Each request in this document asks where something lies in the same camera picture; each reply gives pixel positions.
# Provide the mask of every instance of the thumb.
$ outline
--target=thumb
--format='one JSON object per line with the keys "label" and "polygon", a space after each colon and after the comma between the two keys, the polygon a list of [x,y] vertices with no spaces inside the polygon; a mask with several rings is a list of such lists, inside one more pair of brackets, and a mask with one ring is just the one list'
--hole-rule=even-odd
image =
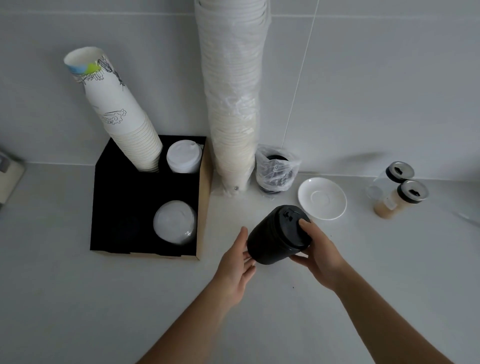
{"label": "thumb", "polygon": [[299,220],[299,225],[303,231],[313,239],[313,241],[325,241],[325,239],[328,240],[328,237],[325,235],[325,233],[315,223],[308,222],[301,218]]}

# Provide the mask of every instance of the jar lid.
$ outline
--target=jar lid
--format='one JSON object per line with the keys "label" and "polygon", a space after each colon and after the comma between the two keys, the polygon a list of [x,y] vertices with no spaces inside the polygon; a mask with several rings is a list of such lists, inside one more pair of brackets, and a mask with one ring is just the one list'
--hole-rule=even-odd
{"label": "jar lid", "polygon": [[395,183],[402,183],[413,178],[415,175],[415,171],[411,165],[400,161],[390,164],[385,173],[387,177]]}
{"label": "jar lid", "polygon": [[410,204],[419,204],[429,196],[428,188],[417,180],[408,180],[397,187],[400,198]]}
{"label": "jar lid", "polygon": [[189,168],[198,163],[202,149],[193,140],[179,140],[167,152],[167,162],[177,168]]}
{"label": "jar lid", "polygon": [[196,213],[183,201],[169,201],[156,212],[153,228],[160,238],[169,243],[188,243],[195,233]]}
{"label": "jar lid", "polygon": [[310,222],[307,214],[293,205],[283,205],[275,214],[278,234],[287,245],[299,250],[308,248],[312,242],[311,237],[299,225],[301,218]]}

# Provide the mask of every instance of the white saucer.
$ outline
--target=white saucer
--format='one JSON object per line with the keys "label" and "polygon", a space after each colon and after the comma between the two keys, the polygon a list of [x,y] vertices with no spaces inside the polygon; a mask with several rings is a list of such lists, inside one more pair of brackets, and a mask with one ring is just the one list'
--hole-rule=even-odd
{"label": "white saucer", "polygon": [[320,220],[334,220],[347,209],[347,197],[335,182],[327,178],[309,178],[299,187],[300,205],[307,214]]}

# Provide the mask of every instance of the white cup lid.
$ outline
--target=white cup lid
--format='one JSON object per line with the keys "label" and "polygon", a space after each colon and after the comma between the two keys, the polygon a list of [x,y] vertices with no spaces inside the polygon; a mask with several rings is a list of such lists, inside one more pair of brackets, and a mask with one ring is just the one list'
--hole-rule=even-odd
{"label": "white cup lid", "polygon": [[202,157],[202,149],[192,140],[180,140],[168,148],[167,162],[177,168],[193,166]]}
{"label": "white cup lid", "polygon": [[179,200],[163,204],[153,218],[155,233],[173,244],[188,243],[195,233],[197,224],[195,211]]}

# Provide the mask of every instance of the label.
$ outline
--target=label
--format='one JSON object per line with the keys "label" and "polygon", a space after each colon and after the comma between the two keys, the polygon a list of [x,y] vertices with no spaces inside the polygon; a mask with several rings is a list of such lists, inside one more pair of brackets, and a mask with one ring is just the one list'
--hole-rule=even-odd
{"label": "label", "polygon": [[398,206],[396,202],[393,200],[392,195],[389,194],[387,197],[383,199],[383,203],[389,210],[395,210],[395,208]]}

